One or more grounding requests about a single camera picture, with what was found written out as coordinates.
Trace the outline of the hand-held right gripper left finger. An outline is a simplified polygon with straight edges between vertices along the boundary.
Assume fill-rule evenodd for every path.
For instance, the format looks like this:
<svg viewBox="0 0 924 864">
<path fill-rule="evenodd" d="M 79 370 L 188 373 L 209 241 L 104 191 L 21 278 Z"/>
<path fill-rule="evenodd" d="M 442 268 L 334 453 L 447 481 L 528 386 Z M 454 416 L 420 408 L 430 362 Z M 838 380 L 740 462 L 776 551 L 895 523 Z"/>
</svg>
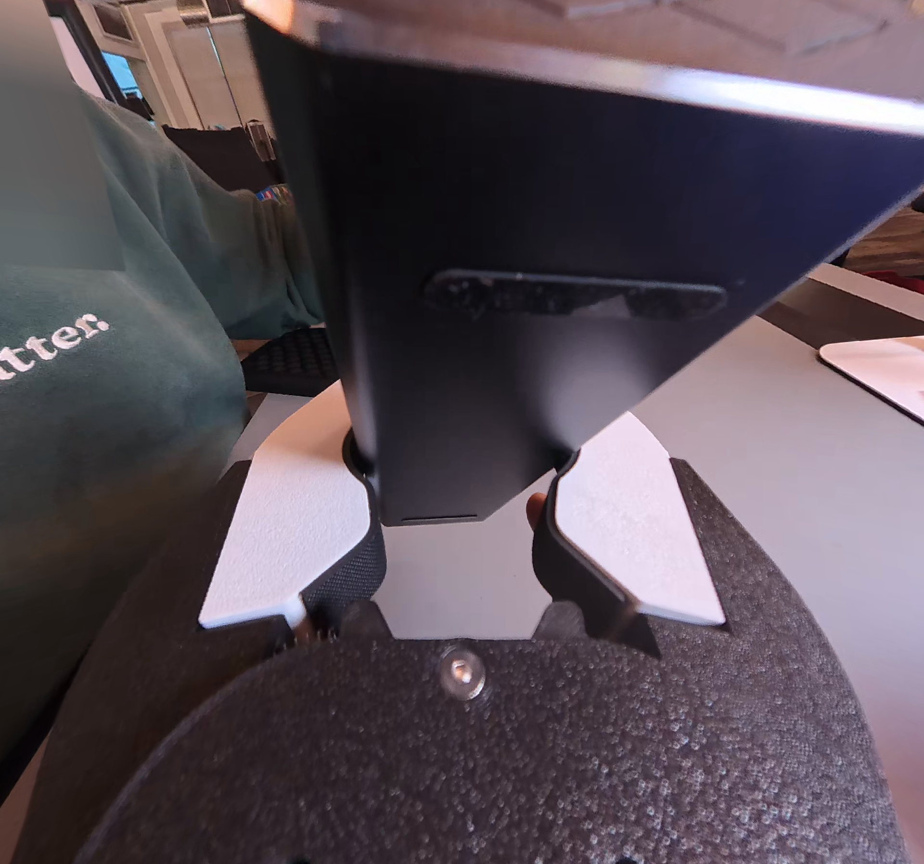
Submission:
<svg viewBox="0 0 924 864">
<path fill-rule="evenodd" d="M 348 563 L 372 553 L 370 581 L 359 582 L 367 599 L 385 576 L 373 490 L 349 465 L 351 418 L 335 382 L 276 428 L 253 455 L 199 624 L 227 627 L 280 616 L 291 629 L 321 604 L 340 606 L 318 592 Z"/>
</svg>

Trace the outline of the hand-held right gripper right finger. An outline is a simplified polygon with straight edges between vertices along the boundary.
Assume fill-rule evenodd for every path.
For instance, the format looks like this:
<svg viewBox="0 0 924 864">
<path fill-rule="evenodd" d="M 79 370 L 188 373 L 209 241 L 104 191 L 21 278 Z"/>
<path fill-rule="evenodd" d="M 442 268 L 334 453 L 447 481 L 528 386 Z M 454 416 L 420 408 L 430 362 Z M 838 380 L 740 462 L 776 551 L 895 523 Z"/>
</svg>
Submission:
<svg viewBox="0 0 924 864">
<path fill-rule="evenodd" d="M 588 627 L 627 627 L 638 616 L 725 624 L 672 460 L 630 413 L 556 474 L 534 531 L 533 568 Z"/>
</svg>

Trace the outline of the black multi-port usb hub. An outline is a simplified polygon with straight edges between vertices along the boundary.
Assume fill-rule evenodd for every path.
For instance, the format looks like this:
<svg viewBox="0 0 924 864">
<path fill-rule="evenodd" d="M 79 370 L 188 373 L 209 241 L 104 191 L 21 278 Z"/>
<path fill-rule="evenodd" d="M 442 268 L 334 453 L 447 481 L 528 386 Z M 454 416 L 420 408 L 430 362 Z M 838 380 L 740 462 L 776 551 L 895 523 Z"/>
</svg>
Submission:
<svg viewBox="0 0 924 864">
<path fill-rule="evenodd" d="M 240 0 L 387 526 L 490 516 L 922 189 L 899 0 Z"/>
</svg>

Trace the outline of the person's left forearm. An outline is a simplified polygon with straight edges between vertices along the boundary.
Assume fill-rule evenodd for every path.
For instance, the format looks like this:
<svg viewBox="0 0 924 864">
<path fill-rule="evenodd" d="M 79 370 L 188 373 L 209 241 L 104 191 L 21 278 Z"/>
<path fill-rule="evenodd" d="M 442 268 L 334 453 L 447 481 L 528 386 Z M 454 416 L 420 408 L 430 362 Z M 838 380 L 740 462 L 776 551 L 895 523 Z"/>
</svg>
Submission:
<svg viewBox="0 0 924 864">
<path fill-rule="evenodd" d="M 233 338 L 275 338 L 325 321 L 295 208 L 227 191 L 168 137 L 80 92 L 116 191 L 154 229 Z"/>
</svg>

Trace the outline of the black forearm pad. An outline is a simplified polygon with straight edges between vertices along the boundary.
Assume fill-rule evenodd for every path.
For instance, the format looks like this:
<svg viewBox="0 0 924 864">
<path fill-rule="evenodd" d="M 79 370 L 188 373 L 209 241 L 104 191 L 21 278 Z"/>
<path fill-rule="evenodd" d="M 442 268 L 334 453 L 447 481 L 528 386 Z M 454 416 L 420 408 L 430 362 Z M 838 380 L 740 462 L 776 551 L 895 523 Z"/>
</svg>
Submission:
<svg viewBox="0 0 924 864">
<path fill-rule="evenodd" d="M 313 398 L 339 380 L 323 325 L 301 328 L 272 339 L 241 363 L 245 388 L 252 393 Z"/>
</svg>

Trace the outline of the white sign stand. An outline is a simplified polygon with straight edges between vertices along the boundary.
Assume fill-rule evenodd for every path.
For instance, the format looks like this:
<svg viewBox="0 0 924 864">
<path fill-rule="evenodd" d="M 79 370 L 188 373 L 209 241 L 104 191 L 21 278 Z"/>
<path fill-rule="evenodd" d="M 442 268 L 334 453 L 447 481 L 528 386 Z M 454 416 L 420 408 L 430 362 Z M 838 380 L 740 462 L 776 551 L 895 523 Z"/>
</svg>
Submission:
<svg viewBox="0 0 924 864">
<path fill-rule="evenodd" d="M 923 336 L 830 343 L 819 359 L 872 395 L 923 423 Z"/>
</svg>

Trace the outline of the black folded panels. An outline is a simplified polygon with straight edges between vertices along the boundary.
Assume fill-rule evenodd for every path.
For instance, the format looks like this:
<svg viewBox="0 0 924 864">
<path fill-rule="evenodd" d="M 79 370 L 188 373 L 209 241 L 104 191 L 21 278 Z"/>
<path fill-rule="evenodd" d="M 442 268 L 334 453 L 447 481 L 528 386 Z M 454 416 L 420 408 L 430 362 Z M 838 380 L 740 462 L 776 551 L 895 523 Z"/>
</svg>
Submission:
<svg viewBox="0 0 924 864">
<path fill-rule="evenodd" d="M 228 130 L 176 129 L 162 131 L 192 162 L 227 191 L 259 193 L 283 183 L 273 161 L 260 159 L 253 142 L 242 128 Z"/>
</svg>

